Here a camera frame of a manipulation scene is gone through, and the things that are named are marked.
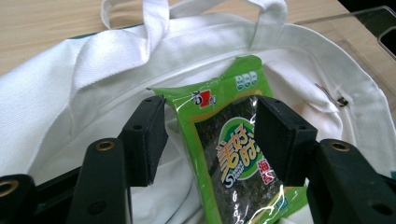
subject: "wooden surface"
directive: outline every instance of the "wooden surface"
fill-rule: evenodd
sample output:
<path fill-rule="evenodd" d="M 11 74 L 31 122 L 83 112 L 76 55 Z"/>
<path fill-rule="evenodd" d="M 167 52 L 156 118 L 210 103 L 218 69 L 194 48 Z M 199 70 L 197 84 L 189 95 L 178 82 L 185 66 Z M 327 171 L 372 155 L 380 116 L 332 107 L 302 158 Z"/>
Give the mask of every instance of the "wooden surface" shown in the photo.
<path fill-rule="evenodd" d="M 100 19 L 102 0 L 0 1 L 0 75 L 62 40 L 106 29 Z M 305 21 L 347 12 L 336 0 L 287 0 L 288 22 Z M 256 20 L 257 10 L 229 0 L 210 11 L 225 11 Z M 114 8 L 112 25 L 142 21 L 140 1 Z"/>

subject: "white tote bag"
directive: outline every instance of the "white tote bag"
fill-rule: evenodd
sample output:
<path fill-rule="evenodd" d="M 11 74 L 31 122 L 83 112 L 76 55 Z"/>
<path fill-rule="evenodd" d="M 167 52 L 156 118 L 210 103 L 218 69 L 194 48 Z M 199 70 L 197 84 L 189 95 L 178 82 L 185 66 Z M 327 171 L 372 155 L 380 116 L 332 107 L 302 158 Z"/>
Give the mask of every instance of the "white tote bag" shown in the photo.
<path fill-rule="evenodd" d="M 121 2 L 104 1 L 105 24 Z M 186 0 L 169 9 L 164 0 L 144 0 L 144 25 L 65 40 L 1 76 L 0 175 L 29 174 L 40 184 L 72 170 L 91 142 L 120 133 L 138 104 L 153 95 L 147 87 L 208 80 L 234 57 L 249 54 L 262 59 L 275 97 L 318 128 L 318 140 L 347 141 L 381 175 L 396 171 L 386 98 L 343 50 L 286 24 L 283 0 L 249 0 L 261 10 L 257 22 L 201 15 L 218 2 Z M 338 107 L 318 85 L 349 104 Z M 170 138 L 154 184 L 132 189 L 135 223 L 202 218 L 175 115 L 169 108 L 165 113 Z"/>

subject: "bag handle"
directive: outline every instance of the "bag handle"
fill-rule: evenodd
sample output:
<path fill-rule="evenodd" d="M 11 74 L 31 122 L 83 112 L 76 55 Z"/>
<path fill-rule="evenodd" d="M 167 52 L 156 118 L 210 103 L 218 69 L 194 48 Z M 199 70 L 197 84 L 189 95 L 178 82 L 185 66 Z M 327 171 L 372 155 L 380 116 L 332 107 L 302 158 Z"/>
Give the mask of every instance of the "bag handle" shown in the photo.
<path fill-rule="evenodd" d="M 108 15 L 115 5 L 130 0 L 104 0 L 102 3 L 103 23 L 110 27 Z M 136 68 L 149 61 L 149 56 L 166 34 L 169 14 L 174 18 L 201 14 L 223 0 L 182 0 L 169 9 L 167 0 L 143 0 L 145 29 L 141 33 L 125 30 L 108 30 L 91 37 L 82 47 L 75 67 L 71 99 L 77 92 L 97 81 Z M 245 0 L 260 11 L 256 34 L 276 32 L 262 29 L 263 25 L 282 24 L 286 19 L 287 7 L 283 0 Z"/>
<path fill-rule="evenodd" d="M 103 0 L 102 21 L 110 28 L 108 14 L 116 4 L 127 0 Z M 92 36 L 78 54 L 70 98 L 77 92 L 104 78 L 145 64 L 155 50 L 169 23 L 167 0 L 143 0 L 144 29 L 132 33 L 107 30 Z"/>
<path fill-rule="evenodd" d="M 170 8 L 170 18 L 200 15 L 224 0 L 181 0 Z M 258 25 L 282 24 L 288 15 L 284 0 L 244 0 L 260 9 Z"/>

